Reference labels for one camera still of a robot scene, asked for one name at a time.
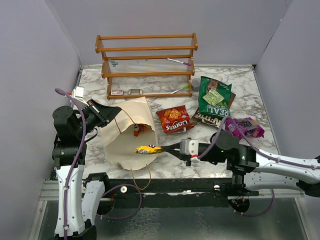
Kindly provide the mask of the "beige paper bag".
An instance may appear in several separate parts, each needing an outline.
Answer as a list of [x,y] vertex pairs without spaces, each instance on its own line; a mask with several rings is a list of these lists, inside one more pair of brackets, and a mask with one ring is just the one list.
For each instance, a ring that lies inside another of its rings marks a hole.
[[[137,154],[136,148],[158,145],[152,108],[145,97],[134,98],[120,103],[121,112],[107,125],[100,128],[105,160],[112,166],[121,166],[128,171],[148,168],[155,160],[152,154]],[[148,125],[146,131],[134,136],[134,124]]]

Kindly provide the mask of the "orange red snack bag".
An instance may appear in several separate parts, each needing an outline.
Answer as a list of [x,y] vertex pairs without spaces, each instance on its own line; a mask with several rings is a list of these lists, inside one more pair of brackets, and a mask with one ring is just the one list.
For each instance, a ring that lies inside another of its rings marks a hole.
[[159,110],[156,114],[166,134],[184,133],[194,128],[197,124],[196,122],[191,122],[185,105]]

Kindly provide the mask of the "yellow m&m candy bag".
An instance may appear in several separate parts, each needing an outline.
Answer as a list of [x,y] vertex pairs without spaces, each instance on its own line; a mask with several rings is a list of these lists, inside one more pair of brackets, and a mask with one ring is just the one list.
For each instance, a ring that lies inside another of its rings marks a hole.
[[160,146],[155,145],[143,145],[136,148],[135,152],[137,154],[142,155],[153,155],[153,154],[159,154],[162,153],[164,150]]

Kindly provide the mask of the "brown kettle chips bag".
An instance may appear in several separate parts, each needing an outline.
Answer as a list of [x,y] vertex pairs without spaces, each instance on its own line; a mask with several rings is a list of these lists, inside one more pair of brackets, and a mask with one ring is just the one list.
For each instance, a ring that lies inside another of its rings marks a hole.
[[203,100],[203,98],[201,98],[200,106],[204,107],[204,109],[200,110],[197,108],[192,116],[192,120],[218,128],[225,116],[231,116],[230,107],[235,97],[236,95],[231,92],[229,100],[223,100],[214,106],[208,104],[205,100]]

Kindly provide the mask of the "green real chips bag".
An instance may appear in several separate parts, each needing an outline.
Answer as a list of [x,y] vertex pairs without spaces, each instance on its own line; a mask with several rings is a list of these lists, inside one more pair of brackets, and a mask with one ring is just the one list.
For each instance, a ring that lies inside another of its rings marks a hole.
[[200,77],[198,93],[198,110],[202,115],[222,119],[230,117],[232,84],[206,76]]

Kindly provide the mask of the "light green snack packet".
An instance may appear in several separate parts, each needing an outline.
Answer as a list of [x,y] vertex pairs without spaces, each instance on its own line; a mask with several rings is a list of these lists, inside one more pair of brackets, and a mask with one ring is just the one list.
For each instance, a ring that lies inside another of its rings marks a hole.
[[202,97],[202,99],[205,100],[208,104],[215,106],[218,103],[222,102],[225,98],[216,90],[211,89],[206,95]]

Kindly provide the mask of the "magenta candy bag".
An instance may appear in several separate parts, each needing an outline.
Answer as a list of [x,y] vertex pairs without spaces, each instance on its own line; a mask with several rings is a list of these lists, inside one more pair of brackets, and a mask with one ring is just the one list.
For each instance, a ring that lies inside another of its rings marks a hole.
[[265,130],[253,118],[233,118],[232,120],[228,119],[225,121],[225,130],[231,133],[234,137],[238,137],[241,140],[243,138],[242,133],[245,136],[253,138],[264,137]]

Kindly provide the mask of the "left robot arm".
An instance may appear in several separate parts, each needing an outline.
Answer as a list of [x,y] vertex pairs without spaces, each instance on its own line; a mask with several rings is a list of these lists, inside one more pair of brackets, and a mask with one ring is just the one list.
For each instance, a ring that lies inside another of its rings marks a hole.
[[56,139],[52,151],[58,181],[58,217],[54,230],[56,240],[95,240],[95,218],[100,199],[111,190],[105,172],[86,179],[82,192],[87,144],[85,137],[96,127],[105,127],[119,113],[120,107],[104,106],[89,100],[80,110],[61,106],[53,114]]

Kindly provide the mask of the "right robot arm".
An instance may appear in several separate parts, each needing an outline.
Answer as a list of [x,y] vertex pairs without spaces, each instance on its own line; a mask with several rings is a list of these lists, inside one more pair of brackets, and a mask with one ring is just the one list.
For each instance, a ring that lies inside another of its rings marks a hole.
[[225,163],[232,172],[229,189],[240,196],[260,189],[289,189],[305,195],[320,196],[320,159],[295,158],[241,144],[231,133],[214,133],[209,143],[182,139],[179,143],[162,146],[161,150],[182,161]]

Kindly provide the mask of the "small red white box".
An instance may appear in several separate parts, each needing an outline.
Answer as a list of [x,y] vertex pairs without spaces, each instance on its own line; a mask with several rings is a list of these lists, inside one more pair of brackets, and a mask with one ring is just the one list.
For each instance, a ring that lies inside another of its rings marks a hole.
[[122,96],[123,94],[124,94],[124,91],[122,89],[112,90],[111,91],[111,95],[112,96]]

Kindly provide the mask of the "wooden three-tier shelf rack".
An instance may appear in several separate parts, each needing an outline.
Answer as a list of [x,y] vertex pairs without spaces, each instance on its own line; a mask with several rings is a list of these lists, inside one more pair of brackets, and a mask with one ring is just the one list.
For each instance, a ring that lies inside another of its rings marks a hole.
[[[107,80],[106,97],[132,99],[136,95],[111,95],[114,78],[185,76],[187,92],[145,93],[146,98],[191,97],[195,74],[194,52],[198,50],[196,33],[101,36],[95,40],[95,52],[101,54],[101,76]],[[169,61],[171,58],[191,66]]]

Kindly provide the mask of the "green capped white marker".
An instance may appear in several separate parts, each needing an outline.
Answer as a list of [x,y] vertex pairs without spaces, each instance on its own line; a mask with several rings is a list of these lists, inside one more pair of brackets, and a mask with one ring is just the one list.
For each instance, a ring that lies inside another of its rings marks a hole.
[[183,86],[183,87],[181,87],[181,88],[179,88],[179,89],[177,89],[177,90],[174,90],[174,91],[171,92],[170,94],[175,94],[175,93],[177,93],[177,92],[179,92],[179,91],[181,91],[181,90],[187,89],[188,87],[189,87],[189,85],[187,84],[187,85],[185,85],[185,86]]

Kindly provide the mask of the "small grey plastic cup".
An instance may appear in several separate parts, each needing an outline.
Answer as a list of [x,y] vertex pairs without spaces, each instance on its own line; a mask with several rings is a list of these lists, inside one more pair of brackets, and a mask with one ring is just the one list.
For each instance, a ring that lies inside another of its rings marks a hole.
[[191,89],[194,92],[198,92],[200,90],[201,80],[199,78],[194,78],[191,80]]

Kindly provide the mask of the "pink capped white marker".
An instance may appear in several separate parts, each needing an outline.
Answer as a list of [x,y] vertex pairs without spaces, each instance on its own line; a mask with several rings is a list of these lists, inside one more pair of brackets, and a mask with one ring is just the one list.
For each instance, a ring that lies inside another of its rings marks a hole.
[[186,66],[192,66],[191,63],[188,63],[188,62],[185,62],[185,61],[180,61],[180,60],[176,60],[176,59],[172,59],[172,58],[166,58],[166,59],[167,59],[168,61],[171,61],[171,62],[183,64],[183,65],[186,65]]

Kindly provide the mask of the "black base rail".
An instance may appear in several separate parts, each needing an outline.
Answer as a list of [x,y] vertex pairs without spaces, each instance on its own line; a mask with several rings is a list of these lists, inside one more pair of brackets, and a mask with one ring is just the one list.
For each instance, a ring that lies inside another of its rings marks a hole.
[[110,179],[105,172],[91,173],[89,180],[102,181],[102,205],[115,209],[228,207],[229,197],[257,196],[232,178]]

